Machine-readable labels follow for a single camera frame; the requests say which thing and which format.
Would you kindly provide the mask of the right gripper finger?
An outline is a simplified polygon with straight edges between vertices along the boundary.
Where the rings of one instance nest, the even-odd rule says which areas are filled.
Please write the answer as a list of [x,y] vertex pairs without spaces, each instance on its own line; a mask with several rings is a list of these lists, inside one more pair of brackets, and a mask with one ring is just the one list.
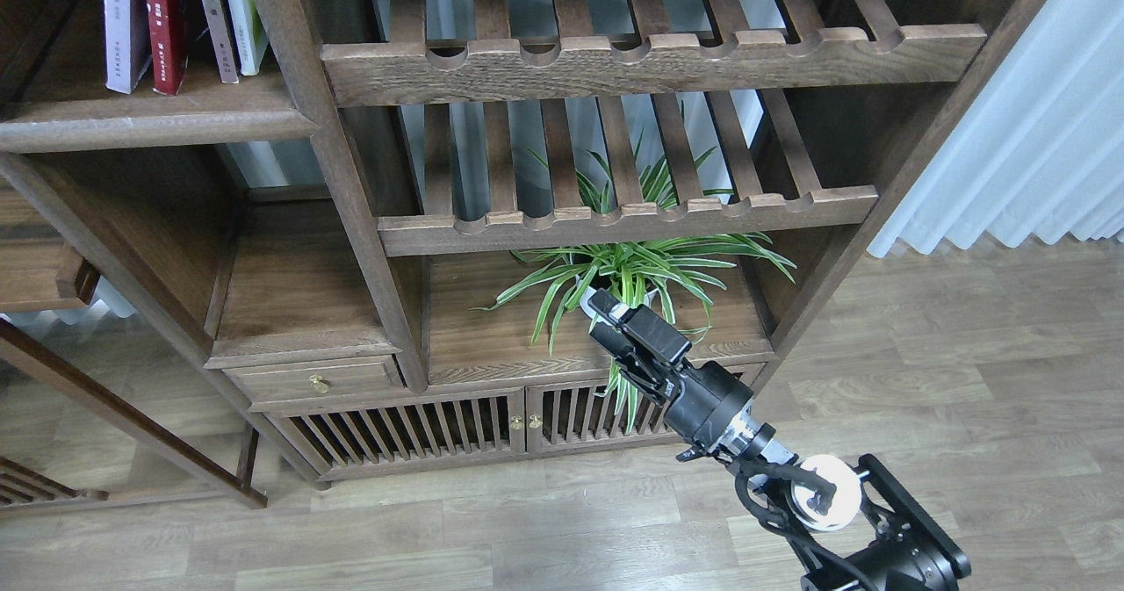
[[626,356],[626,336],[614,324],[595,322],[590,335],[613,360],[623,360]]
[[633,307],[623,303],[622,300],[616,299],[602,288],[598,288],[591,299],[591,306],[593,310],[602,316],[602,322],[614,324],[615,327],[620,327],[625,322],[629,322],[631,316],[635,313]]

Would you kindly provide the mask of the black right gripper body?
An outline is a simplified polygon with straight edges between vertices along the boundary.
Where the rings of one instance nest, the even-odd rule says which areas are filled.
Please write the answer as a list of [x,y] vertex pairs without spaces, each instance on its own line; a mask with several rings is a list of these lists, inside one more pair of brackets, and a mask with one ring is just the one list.
[[710,360],[694,367],[691,342],[650,307],[610,307],[610,354],[640,392],[665,407],[664,422],[694,451],[689,456],[743,456],[756,436],[753,392]]

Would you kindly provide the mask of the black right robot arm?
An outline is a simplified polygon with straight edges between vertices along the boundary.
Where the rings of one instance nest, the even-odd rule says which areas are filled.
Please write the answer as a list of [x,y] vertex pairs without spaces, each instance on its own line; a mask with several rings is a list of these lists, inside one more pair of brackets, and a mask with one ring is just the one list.
[[738,501],[803,563],[803,590],[955,590],[971,574],[958,546],[874,455],[855,465],[799,458],[756,422],[753,391],[720,364],[686,358],[690,340],[650,307],[604,290],[593,339],[687,444],[679,460],[718,460]]

